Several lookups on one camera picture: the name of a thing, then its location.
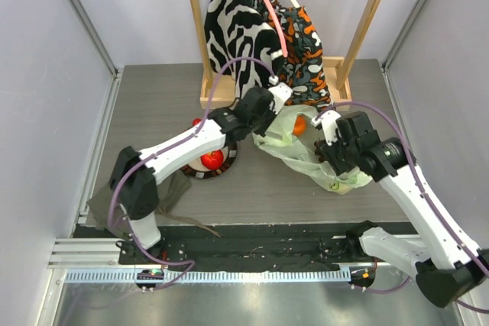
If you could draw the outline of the avocado print plastic bag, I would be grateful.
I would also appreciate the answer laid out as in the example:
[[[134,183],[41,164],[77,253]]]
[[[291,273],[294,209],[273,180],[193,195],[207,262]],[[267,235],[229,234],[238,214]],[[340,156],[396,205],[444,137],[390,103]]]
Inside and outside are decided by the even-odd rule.
[[[317,110],[308,105],[285,106],[262,137],[253,134],[258,149],[270,154],[295,172],[308,176],[324,190],[345,195],[353,189],[366,186],[372,178],[358,168],[336,176],[327,162],[320,163],[314,154],[314,143],[322,138],[321,132],[311,125]],[[296,117],[302,115],[308,123],[306,132],[296,137],[293,127]]]

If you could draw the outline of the orange fake fruit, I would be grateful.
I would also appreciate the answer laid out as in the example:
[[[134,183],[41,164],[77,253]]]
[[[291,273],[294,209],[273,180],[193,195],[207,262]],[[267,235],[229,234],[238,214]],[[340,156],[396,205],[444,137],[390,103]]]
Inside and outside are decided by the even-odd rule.
[[[299,137],[306,132],[307,128],[307,120],[302,115],[298,115],[293,127],[293,135]]]

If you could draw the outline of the red fake apple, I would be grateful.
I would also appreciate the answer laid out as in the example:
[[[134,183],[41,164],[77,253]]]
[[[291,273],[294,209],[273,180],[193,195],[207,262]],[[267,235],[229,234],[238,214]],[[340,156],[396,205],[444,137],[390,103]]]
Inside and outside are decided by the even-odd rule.
[[[224,153],[221,150],[214,150],[200,157],[201,164],[209,170],[217,170],[225,161]]]

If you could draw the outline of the dark red fake grapes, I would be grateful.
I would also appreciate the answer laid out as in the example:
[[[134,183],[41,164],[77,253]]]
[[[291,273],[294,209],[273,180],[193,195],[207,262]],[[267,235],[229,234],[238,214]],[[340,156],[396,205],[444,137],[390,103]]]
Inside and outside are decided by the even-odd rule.
[[[318,157],[318,161],[320,163],[324,162],[325,161],[325,157],[324,157],[324,155],[322,154],[322,151],[321,151],[322,141],[321,140],[316,141],[314,143],[314,147],[315,147],[314,154]]]

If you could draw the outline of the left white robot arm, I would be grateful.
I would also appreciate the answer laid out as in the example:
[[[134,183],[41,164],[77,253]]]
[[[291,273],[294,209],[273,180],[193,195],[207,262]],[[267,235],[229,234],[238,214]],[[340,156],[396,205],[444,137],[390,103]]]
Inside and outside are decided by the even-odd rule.
[[[202,155],[244,140],[263,130],[277,115],[276,89],[255,86],[234,108],[217,108],[180,135],[157,146],[134,150],[129,146],[119,155],[109,180],[112,201],[128,216],[130,234],[138,241],[137,256],[147,264],[162,256],[155,210],[159,205],[157,186]]]

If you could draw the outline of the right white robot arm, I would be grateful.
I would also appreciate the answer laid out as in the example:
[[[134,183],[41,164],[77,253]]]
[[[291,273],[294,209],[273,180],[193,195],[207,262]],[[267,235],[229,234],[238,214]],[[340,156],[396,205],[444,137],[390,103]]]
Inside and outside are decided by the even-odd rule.
[[[400,206],[422,240],[416,246],[364,221],[347,231],[345,252],[355,261],[375,257],[412,279],[434,306],[444,308],[488,278],[488,251],[457,224],[430,188],[400,131],[383,140],[368,115],[324,111],[312,119],[322,132],[316,154],[338,175],[355,168]]]

